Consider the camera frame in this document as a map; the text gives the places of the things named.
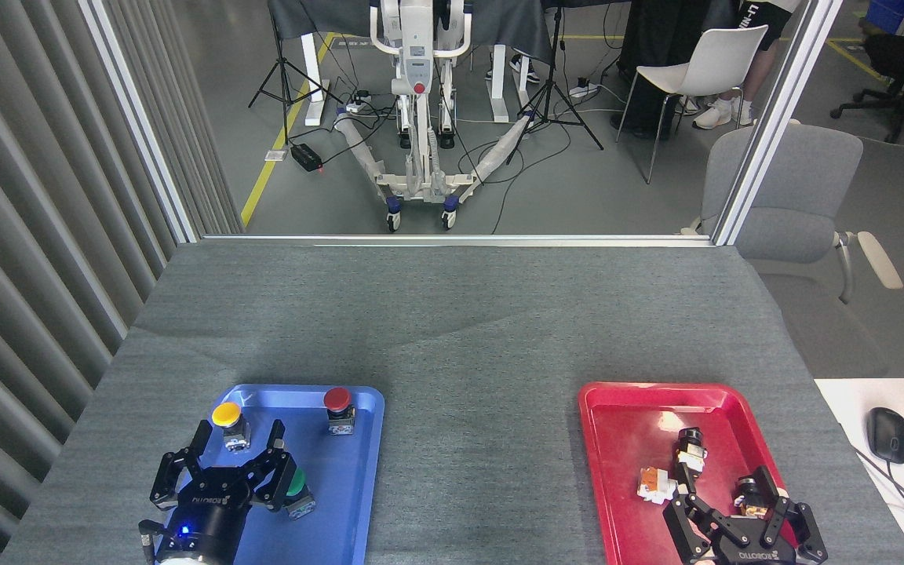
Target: black power strip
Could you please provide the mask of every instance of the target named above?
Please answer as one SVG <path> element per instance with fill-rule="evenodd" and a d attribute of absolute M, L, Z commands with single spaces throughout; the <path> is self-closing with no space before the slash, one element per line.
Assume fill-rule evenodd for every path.
<path fill-rule="evenodd" d="M 291 157 L 308 172 L 316 171 L 323 167 L 322 159 L 319 158 L 316 151 L 313 151 L 305 143 L 291 146 Z"/>

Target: red tray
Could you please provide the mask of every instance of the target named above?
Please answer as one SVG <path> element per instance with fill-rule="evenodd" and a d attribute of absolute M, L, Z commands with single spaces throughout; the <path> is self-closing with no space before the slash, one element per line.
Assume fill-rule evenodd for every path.
<path fill-rule="evenodd" d="M 671 471 L 684 427 L 698 426 L 708 451 L 697 493 L 725 515 L 738 514 L 735 480 L 758 465 L 783 487 L 749 404 L 727 386 L 593 382 L 578 393 L 578 406 L 610 565 L 681 565 L 664 505 L 638 497 L 637 485 L 641 468 Z"/>

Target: yellow button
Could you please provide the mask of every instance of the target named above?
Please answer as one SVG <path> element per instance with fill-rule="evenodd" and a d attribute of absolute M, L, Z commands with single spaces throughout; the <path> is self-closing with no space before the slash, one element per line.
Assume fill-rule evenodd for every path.
<path fill-rule="evenodd" d="M 235 425 L 237 421 L 239 421 L 239 415 L 242 411 L 239 408 L 239 404 L 235 402 L 222 402 L 219 404 L 215 411 L 211 414 L 211 421 L 215 423 L 216 426 L 220 427 L 229 427 L 230 425 Z"/>

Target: white robot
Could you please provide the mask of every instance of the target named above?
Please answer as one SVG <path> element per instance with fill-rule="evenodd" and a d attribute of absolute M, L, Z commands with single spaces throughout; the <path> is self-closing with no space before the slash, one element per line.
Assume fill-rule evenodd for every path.
<path fill-rule="evenodd" d="M 443 6 L 436 10 L 435 1 Z M 379 39 L 380 18 L 382 39 Z M 383 163 L 374 160 L 361 133 L 347 119 L 344 108 L 337 111 L 334 125 L 344 133 L 355 158 L 386 201 L 386 223 L 390 231 L 399 229 L 402 200 L 443 204 L 442 226 L 452 228 L 459 204 L 505 161 L 531 119 L 531 114 L 524 115 L 471 174 L 446 175 L 442 171 L 438 150 L 451 148 L 455 143 L 452 68 L 456 57 L 469 50 L 472 18 L 472 0 L 370 0 L 373 46 L 394 57 L 396 73 L 392 93 L 398 97 L 401 146 L 410 149 L 406 155 L 406 174 L 386 173 Z M 429 104 L 435 67 L 441 90 L 438 132 L 432 128 Z"/>

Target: computer mouse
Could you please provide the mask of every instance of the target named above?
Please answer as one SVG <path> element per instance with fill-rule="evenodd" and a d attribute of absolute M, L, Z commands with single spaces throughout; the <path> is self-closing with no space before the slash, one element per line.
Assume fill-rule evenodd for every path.
<path fill-rule="evenodd" d="M 867 414 L 867 441 L 871 453 L 893 464 L 904 464 L 904 418 L 879 406 Z"/>

